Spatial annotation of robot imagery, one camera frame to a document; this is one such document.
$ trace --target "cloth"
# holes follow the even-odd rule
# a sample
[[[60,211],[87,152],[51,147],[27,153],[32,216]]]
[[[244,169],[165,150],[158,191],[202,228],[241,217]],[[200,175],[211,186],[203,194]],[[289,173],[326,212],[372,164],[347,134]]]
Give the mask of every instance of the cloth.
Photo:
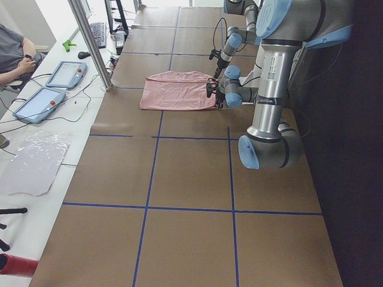
[[[0,74],[14,70],[17,68],[17,64],[23,60],[23,40],[23,36],[0,24]],[[33,58],[36,61],[36,68],[44,58],[45,54],[36,52]]]
[[[141,109],[193,111],[215,108],[215,97],[206,96],[210,78],[201,72],[168,71],[146,78]]]

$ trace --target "red cylinder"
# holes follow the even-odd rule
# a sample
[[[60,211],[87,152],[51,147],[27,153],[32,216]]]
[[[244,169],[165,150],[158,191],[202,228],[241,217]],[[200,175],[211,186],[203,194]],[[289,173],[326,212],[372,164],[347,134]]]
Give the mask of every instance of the red cylinder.
[[[38,265],[37,260],[0,254],[0,274],[33,277]]]

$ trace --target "dark wall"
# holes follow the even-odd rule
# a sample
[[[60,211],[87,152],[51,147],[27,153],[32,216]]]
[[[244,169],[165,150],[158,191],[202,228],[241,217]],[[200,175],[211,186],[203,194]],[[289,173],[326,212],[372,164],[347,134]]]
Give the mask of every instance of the dark wall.
[[[290,96],[301,134],[311,125],[303,144],[344,286],[382,287],[383,4],[355,1],[352,38],[334,67]],[[338,51],[308,53],[310,73],[301,67],[295,86]]]

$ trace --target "black computer mouse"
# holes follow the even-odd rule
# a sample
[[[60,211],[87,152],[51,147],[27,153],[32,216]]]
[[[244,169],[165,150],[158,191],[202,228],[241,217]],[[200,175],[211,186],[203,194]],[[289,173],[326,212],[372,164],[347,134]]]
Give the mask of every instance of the black computer mouse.
[[[89,52],[83,52],[83,51],[79,52],[77,55],[79,59],[85,59],[86,57],[89,57],[89,56],[90,56]]]

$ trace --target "gray shirt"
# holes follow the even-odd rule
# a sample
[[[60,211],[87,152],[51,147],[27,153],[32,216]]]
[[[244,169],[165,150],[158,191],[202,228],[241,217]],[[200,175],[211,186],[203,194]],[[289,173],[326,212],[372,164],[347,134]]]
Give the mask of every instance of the gray shirt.
[[[24,58],[22,42],[24,37],[0,24],[0,74],[17,68],[17,64]],[[45,55],[36,53],[34,60],[36,67]]]

